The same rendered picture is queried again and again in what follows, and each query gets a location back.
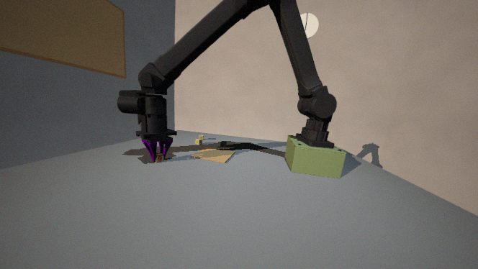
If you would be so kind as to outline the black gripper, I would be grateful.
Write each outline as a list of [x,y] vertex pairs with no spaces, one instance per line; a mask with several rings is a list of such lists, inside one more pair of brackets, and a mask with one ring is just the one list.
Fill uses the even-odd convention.
[[159,142],[160,152],[163,154],[163,158],[165,158],[166,153],[173,142],[173,138],[169,136],[177,135],[177,132],[167,129],[166,114],[161,115],[161,118],[158,118],[158,115],[146,114],[146,122],[147,132],[136,131],[136,136],[142,138],[143,144],[148,149],[152,161],[155,162],[157,142]]

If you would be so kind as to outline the tan flat mat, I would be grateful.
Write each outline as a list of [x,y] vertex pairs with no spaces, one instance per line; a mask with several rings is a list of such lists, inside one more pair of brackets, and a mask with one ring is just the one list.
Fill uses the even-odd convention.
[[211,160],[219,163],[226,163],[235,153],[232,150],[223,150],[213,147],[206,147],[203,150],[191,155],[191,158],[199,158],[203,160]]

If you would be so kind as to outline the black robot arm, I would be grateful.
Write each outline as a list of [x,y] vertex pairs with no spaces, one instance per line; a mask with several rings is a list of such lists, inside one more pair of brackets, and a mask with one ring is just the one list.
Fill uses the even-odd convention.
[[139,72],[141,91],[119,92],[118,109],[138,114],[138,124],[147,132],[146,114],[158,118],[166,114],[162,95],[167,95],[167,88],[181,73],[234,24],[267,5],[274,13],[297,80],[298,111],[309,118],[296,138],[311,147],[333,148],[334,143],[327,141],[327,130],[337,101],[319,79],[296,0],[222,0],[173,47]]

